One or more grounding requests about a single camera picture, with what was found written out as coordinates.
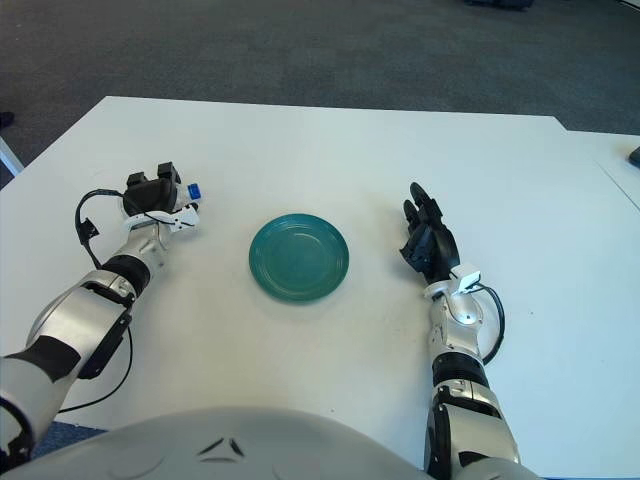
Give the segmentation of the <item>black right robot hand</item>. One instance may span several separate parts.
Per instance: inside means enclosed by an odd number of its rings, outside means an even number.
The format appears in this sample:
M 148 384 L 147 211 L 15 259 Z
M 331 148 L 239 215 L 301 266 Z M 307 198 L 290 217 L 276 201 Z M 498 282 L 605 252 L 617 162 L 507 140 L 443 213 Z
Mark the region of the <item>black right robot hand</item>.
M 416 182 L 411 183 L 410 194 L 412 199 L 403 203 L 409 237 L 400 253 L 428 284 L 448 280 L 450 271 L 460 264 L 454 236 L 442 222 L 435 199 Z

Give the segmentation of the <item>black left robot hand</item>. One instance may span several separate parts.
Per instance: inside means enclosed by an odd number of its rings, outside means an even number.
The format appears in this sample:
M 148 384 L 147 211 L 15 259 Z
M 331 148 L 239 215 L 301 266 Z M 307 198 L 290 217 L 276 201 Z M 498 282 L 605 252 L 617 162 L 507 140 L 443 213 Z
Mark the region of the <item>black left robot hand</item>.
M 166 162 L 158 165 L 155 178 L 147 178 L 143 172 L 128 177 L 122 207 L 128 217 L 143 212 L 173 215 L 187 208 L 197 211 L 201 199 L 199 185 L 183 184 L 173 163 Z

